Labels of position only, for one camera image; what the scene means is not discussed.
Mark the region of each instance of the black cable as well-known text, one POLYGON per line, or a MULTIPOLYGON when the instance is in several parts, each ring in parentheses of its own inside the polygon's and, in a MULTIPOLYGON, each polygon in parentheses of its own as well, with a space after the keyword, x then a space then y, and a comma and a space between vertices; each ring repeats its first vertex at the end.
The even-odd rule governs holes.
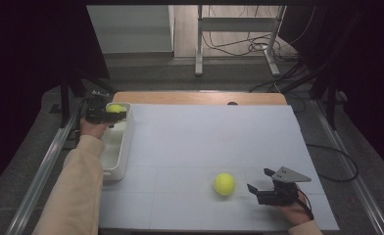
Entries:
POLYGON ((217 48, 217 47, 212 47, 212 46, 208 45, 207 40, 205 40, 205 36, 204 36, 204 35, 202 35, 202 38, 204 39, 205 44, 207 44, 207 46, 208 46, 209 48, 214 49, 214 50, 221 51, 221 52, 226 53, 226 54, 228 54, 228 55, 230 55, 230 56, 245 56, 245 55, 248 55, 248 54, 250 54, 250 53, 253 52, 253 51, 248 51, 248 52, 243 53, 243 54, 233 54, 233 53, 227 52, 227 51, 225 51, 225 50, 219 49, 219 48, 217 48))
POLYGON ((289 94, 292 94, 292 95, 296 96, 302 102, 302 105, 303 105, 303 107, 302 107, 302 109, 300 111, 293 111, 293 113, 295 115, 303 113, 306 110, 306 102, 305 102, 305 100, 302 97, 300 97, 299 95, 297 95, 296 93, 289 92, 289 94))
MULTIPOLYGON (((213 6, 211 5, 211 6, 209 7, 209 9, 208 9, 208 17, 211 16, 211 10, 213 11, 214 16, 216 16, 216 13, 215 13, 215 11, 214 11, 214 9, 213 9, 213 6)), ((259 10, 259 6, 257 6, 255 16, 257 15, 258 10, 259 10)), ((206 39, 205 39, 205 36, 203 35, 204 42, 205 42, 205 44, 207 44, 207 46, 208 46, 209 48, 211 48, 211 49, 215 49, 215 50, 218 50, 218 51, 221 51, 221 52, 226 53, 226 54, 231 55, 231 56, 245 56, 245 55, 247 55, 247 54, 249 54, 249 53, 251 53, 251 52, 259 52, 259 51, 263 51, 263 50, 265 50, 265 48, 263 48, 263 45, 267 45, 266 43, 255 43, 254 41, 257 40, 257 39, 262 39, 262 38, 263 38, 263 39, 269 39, 268 36, 270 36, 270 33, 269 33, 269 34, 266 34, 266 35, 263 35, 263 36, 259 36, 259 37, 249 38, 249 36, 250 36, 250 32, 249 32, 248 35, 247 35, 247 39, 245 39, 245 40, 240 40, 240 41, 236 41, 236 42, 232 42, 232 43, 227 43, 227 44, 221 44, 221 45, 214 45, 214 43, 213 43, 213 38, 212 38, 212 33, 210 32, 209 35, 210 35, 210 42, 211 42, 211 45, 212 45, 212 46, 210 46, 210 45, 207 43, 207 41, 206 41, 206 39), (217 47, 230 46, 230 45, 234 45, 234 44, 238 44, 238 43, 242 43, 242 42, 247 42, 247 41, 249 41, 251 44, 250 44, 249 47, 248 47, 248 52, 246 52, 246 53, 244 53, 244 54, 233 54, 233 53, 230 53, 230 52, 227 52, 227 51, 225 51, 225 50, 222 50, 222 49, 217 48, 217 47)))
POLYGON ((269 85, 271 83, 275 83, 275 82, 278 82, 278 81, 281 81, 283 79, 288 78, 288 76, 293 74, 294 72, 296 72, 301 65, 302 65, 302 62, 298 62, 295 66, 293 66, 291 69, 289 69, 286 73, 282 74, 279 78, 277 78, 277 79, 275 79, 273 81, 268 81, 268 82, 265 82, 265 83, 262 83, 262 84, 259 84, 259 85, 252 86, 252 87, 250 87, 248 92, 251 93, 254 90, 256 90, 257 88, 259 88, 259 87, 263 87, 265 85, 269 85))
POLYGON ((75 147, 78 145, 79 142, 79 137, 81 136, 81 130, 80 130, 80 124, 81 124, 81 111, 82 107, 85 102, 88 101, 88 98, 84 98, 81 103, 79 103, 79 108, 78 108, 78 115, 76 116, 75 120, 75 147))
POLYGON ((326 175, 322 175, 322 174, 317 174, 319 175, 320 177, 322 178, 325 178, 325 179, 328 179, 330 181, 334 181, 334 182, 340 182, 340 183, 346 183, 346 182, 350 182, 354 179, 356 179, 358 177, 358 175, 360 174, 360 170, 357 166, 357 164, 355 163, 355 161, 351 158, 351 156, 349 156, 347 153, 343 152, 343 151, 340 151, 338 149, 334 149, 334 148, 331 148, 331 147, 327 147, 327 146, 322 146, 322 145, 315 145, 315 144, 306 144, 306 146, 308 147, 314 147, 314 148, 319 148, 319 149, 326 149, 326 150, 332 150, 332 151, 336 151, 340 154, 342 154, 344 157, 346 157, 348 160, 351 161, 352 165, 354 166, 355 168, 355 174, 354 176, 352 176, 351 178, 347 178, 347 179, 335 179, 335 178, 331 178, 329 176, 326 176, 326 175))
POLYGON ((296 199, 296 203, 299 204, 305 211, 306 213, 308 214, 308 217, 311 219, 311 220, 314 220, 314 215, 313 215, 313 212, 310 208, 308 208, 308 206, 306 206, 306 204, 304 204, 300 199, 296 199))
POLYGON ((309 200, 308 196, 306 196, 306 194, 304 192, 302 192, 300 189, 298 189, 299 192, 301 192, 306 200, 308 201, 309 203, 309 206, 307 206, 304 202, 302 202, 299 197, 293 197, 292 195, 290 195, 288 192, 286 192, 285 190, 279 190, 281 193, 285 194, 287 197, 291 198, 292 200, 294 200, 297 204, 299 204, 303 210, 305 210, 305 212, 308 214, 308 217, 311 219, 311 220, 314 220, 314 215, 313 215, 313 212, 312 212, 312 205, 311 205, 311 201, 309 200))

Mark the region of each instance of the white tray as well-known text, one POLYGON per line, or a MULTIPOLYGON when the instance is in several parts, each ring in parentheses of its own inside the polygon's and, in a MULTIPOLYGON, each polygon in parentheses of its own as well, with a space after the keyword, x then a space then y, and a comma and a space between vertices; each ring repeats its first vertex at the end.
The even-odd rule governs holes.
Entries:
POLYGON ((105 144, 105 148, 100 158, 101 165, 103 166, 104 180, 121 180, 124 177, 134 129, 130 104, 110 103, 108 106, 113 104, 125 107, 127 118, 104 132, 102 141, 105 144))

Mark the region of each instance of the cable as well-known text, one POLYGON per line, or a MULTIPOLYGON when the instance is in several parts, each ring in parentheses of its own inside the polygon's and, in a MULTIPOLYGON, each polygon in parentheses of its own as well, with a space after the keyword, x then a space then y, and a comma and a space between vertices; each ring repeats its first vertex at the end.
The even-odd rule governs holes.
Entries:
POLYGON ((76 116, 75 120, 75 147, 78 145, 79 142, 79 137, 81 135, 81 130, 80 130, 80 122, 81 122, 81 110, 85 102, 88 101, 88 98, 84 98, 81 103, 79 103, 79 108, 78 108, 78 114, 76 116))
POLYGON ((303 105, 303 107, 302 107, 302 109, 300 111, 293 111, 293 113, 295 115, 299 115, 299 114, 303 113, 306 110, 306 102, 305 102, 305 100, 302 97, 300 97, 299 95, 297 95, 296 93, 289 92, 289 94, 292 94, 292 95, 296 96, 300 101, 302 101, 302 105, 303 105))
POLYGON ((305 30, 302 32, 302 34, 301 34, 298 38, 296 38, 296 40, 287 43, 287 44, 284 45, 283 47, 286 47, 286 46, 289 46, 289 45, 295 43, 295 42, 296 42, 297 40, 299 40, 303 35, 305 35, 306 31, 308 30, 309 26, 311 25, 311 22, 312 22, 312 19, 313 19, 314 11, 315 11, 315 10, 316 10, 316 7, 313 7, 313 11, 312 11, 311 18, 309 19, 308 25, 306 25, 305 30))
POLYGON ((309 200, 308 196, 306 196, 306 194, 304 192, 302 192, 302 190, 298 189, 298 191, 301 192, 305 196, 306 200, 309 203, 309 207, 304 202, 302 202, 299 198, 296 199, 296 203, 299 204, 306 211, 306 213, 308 214, 308 217, 311 220, 314 220, 311 201, 309 200))
MULTIPOLYGON (((257 12, 258 12, 258 10, 259 10, 259 7, 260 7, 260 6, 257 6, 256 13, 255 13, 254 17, 257 15, 257 12)), ((244 14, 245 10, 246 10, 246 9, 244 8, 244 11, 240 14, 239 17, 241 17, 241 15, 244 14)), ((211 6, 209 6, 209 9, 208 9, 208 17, 211 16, 211 11, 213 11, 214 16, 216 16, 216 13, 215 13, 215 11, 214 11, 214 8, 213 8, 213 6, 211 5, 211 6)), ((207 43, 207 40, 205 39, 205 36, 202 35, 205 44, 207 44, 207 46, 208 46, 209 48, 214 49, 214 50, 221 51, 221 52, 226 53, 226 54, 231 55, 231 56, 245 56, 245 55, 250 54, 251 52, 260 52, 260 51, 265 50, 265 48, 263 48, 263 45, 267 45, 266 43, 256 43, 256 42, 254 42, 254 41, 257 40, 257 39, 262 39, 262 38, 263 38, 263 39, 269 39, 268 36, 270 36, 270 33, 269 33, 269 34, 266 34, 266 35, 264 35, 264 36, 259 36, 259 37, 255 37, 255 38, 249 38, 249 36, 250 36, 250 32, 249 32, 248 35, 247 35, 247 39, 245 39, 245 40, 240 40, 240 41, 236 41, 236 42, 232 42, 232 43, 227 43, 227 44, 221 44, 221 45, 214 45, 214 43, 213 43, 213 38, 212 38, 212 33, 209 32, 209 35, 210 35, 210 42, 211 42, 211 45, 212 45, 212 46, 210 46, 210 45, 207 43), (230 53, 230 52, 227 52, 227 51, 225 51, 225 50, 222 50, 222 49, 217 48, 217 47, 224 47, 224 46, 234 45, 234 44, 238 44, 238 43, 242 43, 242 42, 247 42, 247 41, 251 42, 251 44, 250 44, 249 47, 248 47, 248 52, 243 53, 243 54, 233 54, 233 53, 230 53)))
POLYGON ((226 53, 226 54, 231 55, 231 56, 245 56, 245 55, 248 55, 248 54, 250 54, 250 53, 253 52, 252 50, 250 50, 250 51, 248 51, 248 52, 246 52, 246 53, 243 53, 243 54, 233 54, 233 53, 227 52, 227 51, 225 51, 225 50, 219 49, 219 48, 217 48, 217 47, 212 47, 212 46, 208 45, 208 42, 207 42, 207 40, 205 39, 205 36, 204 36, 204 35, 202 35, 202 38, 204 39, 205 44, 207 44, 207 46, 208 46, 209 48, 214 49, 214 50, 221 51, 221 52, 226 53))
POLYGON ((293 66, 291 69, 289 69, 286 73, 282 74, 279 78, 277 78, 277 79, 275 79, 273 81, 269 81, 269 82, 265 82, 265 83, 262 83, 262 84, 259 84, 259 85, 252 86, 252 87, 250 87, 248 92, 251 93, 254 90, 256 90, 257 88, 259 88, 259 87, 263 87, 265 85, 269 85, 271 83, 275 83, 275 82, 284 80, 284 79, 288 78, 289 75, 291 75, 294 72, 296 72, 302 65, 303 65, 302 62, 298 62, 295 66, 293 66))
POLYGON ((330 180, 330 181, 334 181, 334 182, 346 183, 346 182, 350 182, 350 181, 356 179, 356 178, 358 177, 358 175, 360 174, 360 170, 359 170, 357 164, 355 163, 355 161, 354 161, 354 160, 353 160, 347 153, 345 153, 345 152, 343 152, 343 151, 340 151, 340 150, 338 150, 338 149, 334 149, 334 148, 327 147, 327 146, 322 146, 322 145, 306 144, 306 146, 308 146, 308 147, 314 147, 314 148, 319 148, 319 149, 326 149, 326 150, 336 151, 336 152, 342 154, 342 155, 343 155, 344 157, 346 157, 348 160, 350 160, 351 163, 353 164, 354 168, 355 168, 355 171, 356 171, 353 177, 351 177, 351 178, 347 178, 347 179, 335 179, 335 178, 331 178, 331 177, 329 177, 329 176, 325 176, 325 175, 322 175, 322 174, 319 174, 319 173, 318 173, 317 175, 319 175, 320 177, 325 178, 325 179, 328 179, 328 180, 330 180))

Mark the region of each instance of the white table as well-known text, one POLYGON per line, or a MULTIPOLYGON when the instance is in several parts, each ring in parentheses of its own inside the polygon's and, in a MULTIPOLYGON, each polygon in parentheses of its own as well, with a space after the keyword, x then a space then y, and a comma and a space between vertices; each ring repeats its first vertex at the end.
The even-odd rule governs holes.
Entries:
POLYGON ((281 231, 290 224, 258 205, 247 183, 271 190, 265 167, 287 166, 323 230, 338 226, 288 106, 132 105, 135 131, 124 179, 103 188, 100 227, 149 231, 281 231), (230 172, 235 192, 213 180, 230 172))

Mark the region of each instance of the yellow ball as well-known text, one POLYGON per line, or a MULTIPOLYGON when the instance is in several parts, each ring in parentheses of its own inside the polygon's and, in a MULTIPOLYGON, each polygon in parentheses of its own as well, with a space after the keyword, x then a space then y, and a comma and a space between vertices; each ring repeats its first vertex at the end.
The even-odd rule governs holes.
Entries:
POLYGON ((220 173, 214 180, 214 188, 222 196, 231 195, 235 189, 234 177, 229 173, 220 173))
POLYGON ((125 107, 121 105, 109 105, 106 111, 107 113, 120 113, 125 111, 125 107))

